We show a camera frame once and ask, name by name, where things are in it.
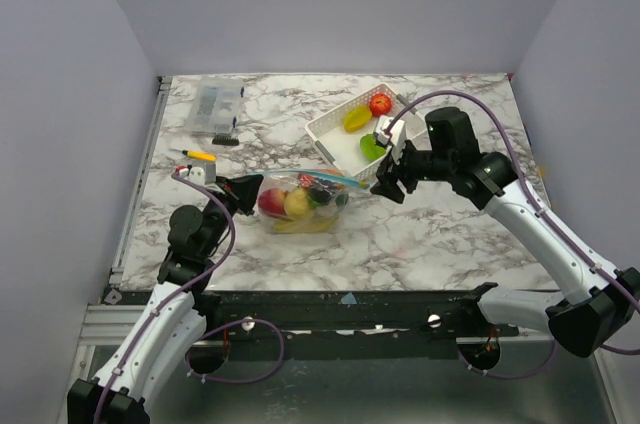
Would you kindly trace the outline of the yellow toy banana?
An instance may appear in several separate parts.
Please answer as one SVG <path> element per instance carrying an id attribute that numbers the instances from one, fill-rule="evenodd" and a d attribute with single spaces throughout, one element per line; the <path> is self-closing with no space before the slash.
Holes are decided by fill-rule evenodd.
<path id="1" fill-rule="evenodd" d="M 277 221 L 273 225 L 275 233 L 280 234 L 313 234 L 331 230 L 336 224 L 336 218 L 319 218 L 297 221 Z"/>

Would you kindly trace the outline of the red toy apple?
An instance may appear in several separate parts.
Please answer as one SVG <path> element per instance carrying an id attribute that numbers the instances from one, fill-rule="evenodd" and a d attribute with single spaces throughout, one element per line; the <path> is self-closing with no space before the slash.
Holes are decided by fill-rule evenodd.
<path id="1" fill-rule="evenodd" d="M 257 205 L 261 213 L 275 218 L 286 215 L 284 204 L 287 193 L 279 188 L 264 190 L 258 197 Z"/>

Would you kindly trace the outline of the white perforated plastic basket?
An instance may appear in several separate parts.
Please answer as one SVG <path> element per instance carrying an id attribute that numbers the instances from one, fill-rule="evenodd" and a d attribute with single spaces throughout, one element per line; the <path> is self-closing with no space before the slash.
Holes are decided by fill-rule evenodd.
<path id="1" fill-rule="evenodd" d="M 404 103 L 397 99 L 398 94 L 386 83 L 381 83 L 334 106 L 305 125 L 313 147 L 326 164 L 333 166 L 343 175 L 362 181 L 373 180 L 381 162 L 381 159 L 368 159 L 360 146 L 363 136 L 373 134 L 378 118 L 373 117 L 354 132 L 344 129 L 344 118 L 356 108 L 367 107 L 377 94 L 384 94 L 391 100 L 390 118 L 404 109 Z"/>

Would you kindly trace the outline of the yellow toy lemon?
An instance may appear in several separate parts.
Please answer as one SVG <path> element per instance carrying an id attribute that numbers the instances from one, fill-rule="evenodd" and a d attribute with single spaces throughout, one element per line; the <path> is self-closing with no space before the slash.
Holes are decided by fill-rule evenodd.
<path id="1" fill-rule="evenodd" d="M 308 194 L 304 188 L 290 191 L 284 200 L 285 214 L 290 218 L 302 218 L 311 212 Z"/>

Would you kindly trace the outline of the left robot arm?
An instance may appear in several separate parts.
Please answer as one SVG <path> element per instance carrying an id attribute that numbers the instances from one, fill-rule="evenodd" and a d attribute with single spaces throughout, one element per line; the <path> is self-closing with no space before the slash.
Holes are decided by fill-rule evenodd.
<path id="1" fill-rule="evenodd" d="M 174 180 L 202 193 L 204 208 L 182 205 L 169 219 L 169 247 L 157 283 L 132 329 L 112 357 L 89 379 L 77 379 L 67 394 L 70 423 L 147 423 L 161 388 L 198 339 L 214 337 L 220 312 L 201 295 L 222 243 L 234 245 L 236 214 L 250 216 L 263 176 L 219 176 L 209 189 L 190 181 L 188 172 Z"/>

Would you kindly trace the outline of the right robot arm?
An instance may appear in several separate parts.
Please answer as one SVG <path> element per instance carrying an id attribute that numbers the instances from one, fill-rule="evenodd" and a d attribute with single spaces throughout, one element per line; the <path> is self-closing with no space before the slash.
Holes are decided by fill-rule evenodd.
<path id="1" fill-rule="evenodd" d="M 425 117 L 431 144 L 419 150 L 402 120 L 383 116 L 374 137 L 388 152 L 371 191 L 402 203 L 421 181 L 447 182 L 453 191 L 504 226 L 546 269 L 556 293 L 518 291 L 497 284 L 475 289 L 460 311 L 460 323 L 480 336 L 494 325 L 514 325 L 550 334 L 571 354 L 586 358 L 632 317 L 639 299 L 639 273 L 618 269 L 590 249 L 520 181 L 512 161 L 481 151 L 469 116 L 445 107 Z"/>

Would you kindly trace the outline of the dark purple toy eggplant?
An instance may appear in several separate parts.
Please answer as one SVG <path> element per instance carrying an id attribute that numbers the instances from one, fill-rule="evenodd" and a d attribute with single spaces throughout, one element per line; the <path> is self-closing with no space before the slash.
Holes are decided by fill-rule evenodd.
<path id="1" fill-rule="evenodd" d="M 328 205 L 336 194 L 335 186 L 327 181 L 312 181 L 308 188 L 307 192 L 309 198 L 319 206 Z"/>

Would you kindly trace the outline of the clear zip top bag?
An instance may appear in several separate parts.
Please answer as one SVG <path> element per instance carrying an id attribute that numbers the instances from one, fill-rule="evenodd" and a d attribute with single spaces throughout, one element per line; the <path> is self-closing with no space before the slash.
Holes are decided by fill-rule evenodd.
<path id="1" fill-rule="evenodd" d="M 330 169 L 262 171 L 258 220 L 271 234 L 320 234 L 333 231 L 350 196 L 370 184 Z"/>

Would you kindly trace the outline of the red orange toy mango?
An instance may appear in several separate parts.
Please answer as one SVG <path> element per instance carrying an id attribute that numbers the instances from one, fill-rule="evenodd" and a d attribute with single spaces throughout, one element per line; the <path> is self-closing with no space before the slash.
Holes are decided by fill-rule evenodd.
<path id="1" fill-rule="evenodd" d="M 317 179 L 324 179 L 327 181 L 342 183 L 344 181 L 344 176 L 340 173 L 336 173 L 333 170 L 329 169 L 316 169 L 310 171 L 310 174 Z"/>

